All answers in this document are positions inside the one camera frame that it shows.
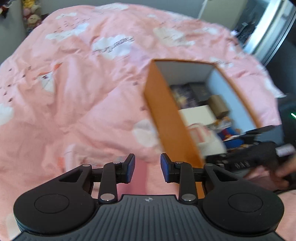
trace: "stuffed animal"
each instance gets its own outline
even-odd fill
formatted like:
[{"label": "stuffed animal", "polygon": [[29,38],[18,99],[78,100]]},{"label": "stuffed animal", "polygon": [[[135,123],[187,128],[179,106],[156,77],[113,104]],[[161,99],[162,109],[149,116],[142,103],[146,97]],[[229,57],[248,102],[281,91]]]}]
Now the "stuffed animal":
[{"label": "stuffed animal", "polygon": [[28,27],[29,28],[36,28],[37,26],[39,26],[41,24],[41,17],[39,17],[36,14],[32,14],[29,18],[28,18]]},{"label": "stuffed animal", "polygon": [[37,11],[40,8],[40,4],[38,0],[22,0],[22,4],[25,25],[27,32],[30,33],[42,22],[39,11]]}]

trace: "cardboard box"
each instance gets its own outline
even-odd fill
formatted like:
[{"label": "cardboard box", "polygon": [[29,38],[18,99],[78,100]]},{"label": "cardboard box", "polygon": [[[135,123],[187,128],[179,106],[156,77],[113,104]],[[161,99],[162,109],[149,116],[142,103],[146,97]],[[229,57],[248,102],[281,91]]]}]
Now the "cardboard box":
[{"label": "cardboard box", "polygon": [[222,119],[229,114],[229,109],[220,95],[212,95],[208,100],[208,104],[217,119]]},{"label": "cardboard box", "polygon": [[222,69],[211,63],[177,60],[151,61],[144,96],[165,152],[172,161],[203,167],[204,160],[178,112],[171,85],[205,82],[214,95],[221,95],[234,127],[248,131],[260,127],[246,99]]}]

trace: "wall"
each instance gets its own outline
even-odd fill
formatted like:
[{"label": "wall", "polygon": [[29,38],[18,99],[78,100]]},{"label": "wall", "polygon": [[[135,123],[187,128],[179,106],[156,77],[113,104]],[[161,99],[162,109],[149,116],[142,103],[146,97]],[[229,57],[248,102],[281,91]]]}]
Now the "wall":
[{"label": "wall", "polygon": [[[117,2],[116,0],[41,0],[42,12],[52,13],[60,8],[75,5],[105,5]],[[119,0],[122,3],[142,4],[150,7],[182,13],[194,18],[198,17],[203,0]]]},{"label": "wall", "polygon": [[201,19],[233,30],[248,0],[208,0]]},{"label": "wall", "polygon": [[7,18],[0,17],[0,64],[16,50],[25,39],[21,1],[14,1]]}]

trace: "bed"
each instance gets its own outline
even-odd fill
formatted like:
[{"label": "bed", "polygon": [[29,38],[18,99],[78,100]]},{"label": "bed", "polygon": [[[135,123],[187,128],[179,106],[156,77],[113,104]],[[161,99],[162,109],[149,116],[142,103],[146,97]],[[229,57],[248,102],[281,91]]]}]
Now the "bed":
[{"label": "bed", "polygon": [[[121,3],[55,11],[0,67],[1,241],[19,232],[12,210],[19,195],[83,163],[102,167],[134,153],[132,182],[118,185],[119,194],[178,192],[163,179],[142,95],[152,59],[216,63],[259,125],[281,123],[282,93],[222,26]],[[284,194],[285,204],[294,195]],[[285,214],[279,234],[294,240],[295,224]]]}]

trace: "colorful item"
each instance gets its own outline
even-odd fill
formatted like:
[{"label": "colorful item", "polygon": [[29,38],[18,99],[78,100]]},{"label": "colorful item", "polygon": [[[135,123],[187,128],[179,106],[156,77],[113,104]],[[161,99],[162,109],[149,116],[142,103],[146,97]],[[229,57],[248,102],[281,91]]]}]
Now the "colorful item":
[{"label": "colorful item", "polygon": [[206,126],[201,123],[192,124],[187,127],[192,140],[196,146],[206,145],[211,139],[211,133]]},{"label": "colorful item", "polygon": [[41,5],[38,0],[22,0],[22,6],[25,26],[29,34],[42,22],[39,11]]},{"label": "colorful item", "polygon": [[233,140],[235,137],[240,135],[240,131],[233,128],[229,117],[224,117],[222,120],[217,120],[209,128],[211,130],[215,130],[217,135],[224,142],[227,149],[238,148],[244,144],[244,141],[241,139]]},{"label": "colorful item", "polygon": [[172,85],[170,88],[180,109],[198,106],[195,100],[194,93],[189,84]]}]

